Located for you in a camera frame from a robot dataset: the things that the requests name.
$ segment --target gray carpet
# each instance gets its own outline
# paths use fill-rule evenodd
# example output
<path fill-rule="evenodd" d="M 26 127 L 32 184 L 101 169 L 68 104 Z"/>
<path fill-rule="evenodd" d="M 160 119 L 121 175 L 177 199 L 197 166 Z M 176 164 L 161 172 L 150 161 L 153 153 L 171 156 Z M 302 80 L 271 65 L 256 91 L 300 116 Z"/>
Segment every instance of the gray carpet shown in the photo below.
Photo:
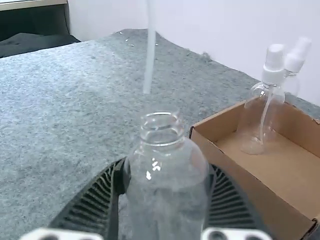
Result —
<path fill-rule="evenodd" d="M 243 100 L 256 82 L 159 36 L 157 43 L 151 95 L 142 94 L 146 30 L 0 59 L 1 239 L 48 225 L 101 169 L 124 157 L 145 107 L 180 107 L 187 134 Z M 318 107 L 298 105 L 320 117 Z M 119 207 L 119 234 L 129 239 L 125 197 Z"/>

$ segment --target cardboard box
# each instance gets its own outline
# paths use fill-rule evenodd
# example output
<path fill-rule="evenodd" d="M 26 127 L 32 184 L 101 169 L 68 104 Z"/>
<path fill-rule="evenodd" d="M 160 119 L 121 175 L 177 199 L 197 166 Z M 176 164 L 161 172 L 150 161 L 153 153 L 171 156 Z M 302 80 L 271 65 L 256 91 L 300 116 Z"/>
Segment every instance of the cardboard box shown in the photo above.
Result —
<path fill-rule="evenodd" d="M 320 122 L 286 103 L 272 151 L 249 155 L 236 134 L 243 109 L 239 103 L 198 122 L 190 138 L 239 183 L 279 240 L 305 239 L 320 220 Z"/>

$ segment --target white tube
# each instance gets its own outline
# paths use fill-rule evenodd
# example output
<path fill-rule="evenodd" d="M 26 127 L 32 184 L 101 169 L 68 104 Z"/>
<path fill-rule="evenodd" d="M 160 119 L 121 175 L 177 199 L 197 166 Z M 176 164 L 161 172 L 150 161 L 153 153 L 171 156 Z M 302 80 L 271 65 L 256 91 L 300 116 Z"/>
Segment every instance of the white tube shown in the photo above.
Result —
<path fill-rule="evenodd" d="M 265 120 L 266 120 L 267 111 L 268 111 L 270 102 L 272 100 L 272 95 L 273 95 L 273 88 L 270 90 L 270 92 L 268 94 L 268 98 L 266 100 L 266 104 L 264 106 L 261 120 L 260 120 L 260 142 L 262 145 L 264 144 L 264 124 L 265 124 Z"/>
<path fill-rule="evenodd" d="M 152 74 L 155 63 L 155 45 L 156 45 L 156 9 L 154 0 L 147 1 L 148 11 L 148 47 L 146 53 L 146 65 L 144 73 L 143 93 L 149 94 L 151 91 Z"/>

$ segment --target spray bottle cap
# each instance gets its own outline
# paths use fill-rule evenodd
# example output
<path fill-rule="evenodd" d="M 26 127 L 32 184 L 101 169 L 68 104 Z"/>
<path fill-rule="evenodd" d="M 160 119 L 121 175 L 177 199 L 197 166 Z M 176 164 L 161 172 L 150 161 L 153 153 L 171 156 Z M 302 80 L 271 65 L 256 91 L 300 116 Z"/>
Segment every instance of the spray bottle cap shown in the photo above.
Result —
<path fill-rule="evenodd" d="M 284 45 L 272 44 L 266 52 L 261 80 L 265 84 L 281 84 L 285 79 L 284 76 Z"/>
<path fill-rule="evenodd" d="M 311 39 L 299 37 L 294 48 L 288 53 L 284 61 L 284 68 L 293 73 L 298 73 L 305 63 L 311 47 Z"/>

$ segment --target black cushion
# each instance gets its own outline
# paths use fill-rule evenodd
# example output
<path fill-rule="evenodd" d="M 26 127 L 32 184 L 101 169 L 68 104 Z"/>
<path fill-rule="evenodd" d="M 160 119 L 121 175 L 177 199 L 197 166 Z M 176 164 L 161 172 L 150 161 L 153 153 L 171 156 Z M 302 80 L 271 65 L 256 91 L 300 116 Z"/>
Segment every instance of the black cushion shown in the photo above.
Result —
<path fill-rule="evenodd" d="M 72 35 L 37 35 L 18 33 L 0 41 L 0 58 L 79 43 Z"/>

